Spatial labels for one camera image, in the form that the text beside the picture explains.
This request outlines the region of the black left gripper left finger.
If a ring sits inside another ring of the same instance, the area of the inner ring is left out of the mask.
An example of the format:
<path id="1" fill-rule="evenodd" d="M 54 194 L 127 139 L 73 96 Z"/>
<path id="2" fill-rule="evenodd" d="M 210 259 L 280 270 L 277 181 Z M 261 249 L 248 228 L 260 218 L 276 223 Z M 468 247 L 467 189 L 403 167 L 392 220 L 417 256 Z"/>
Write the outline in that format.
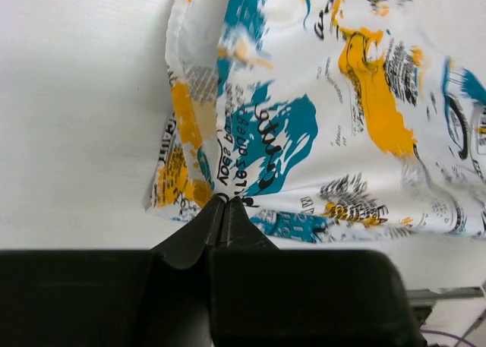
<path id="1" fill-rule="evenodd" d="M 210 346 L 213 201 L 149 250 L 4 250 L 3 346 Z"/>

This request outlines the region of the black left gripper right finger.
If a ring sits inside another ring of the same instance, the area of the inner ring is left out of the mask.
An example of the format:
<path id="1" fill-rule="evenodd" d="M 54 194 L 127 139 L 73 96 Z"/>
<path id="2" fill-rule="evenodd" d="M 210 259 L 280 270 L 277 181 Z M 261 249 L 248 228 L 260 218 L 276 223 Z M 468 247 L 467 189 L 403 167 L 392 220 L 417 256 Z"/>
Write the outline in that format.
<path id="1" fill-rule="evenodd" d="M 402 279 L 372 250 L 283 250 L 226 204 L 208 247 L 217 346 L 423 346 Z"/>

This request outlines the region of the white printed patterned shorts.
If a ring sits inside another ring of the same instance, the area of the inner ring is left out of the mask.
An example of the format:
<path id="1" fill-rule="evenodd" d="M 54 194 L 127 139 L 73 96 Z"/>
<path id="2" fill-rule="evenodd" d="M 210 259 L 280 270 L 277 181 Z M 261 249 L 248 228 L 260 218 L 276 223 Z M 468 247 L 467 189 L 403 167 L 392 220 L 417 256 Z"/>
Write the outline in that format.
<path id="1" fill-rule="evenodd" d="M 485 89 L 413 0 L 174 0 L 147 209 L 309 243 L 485 236 Z"/>

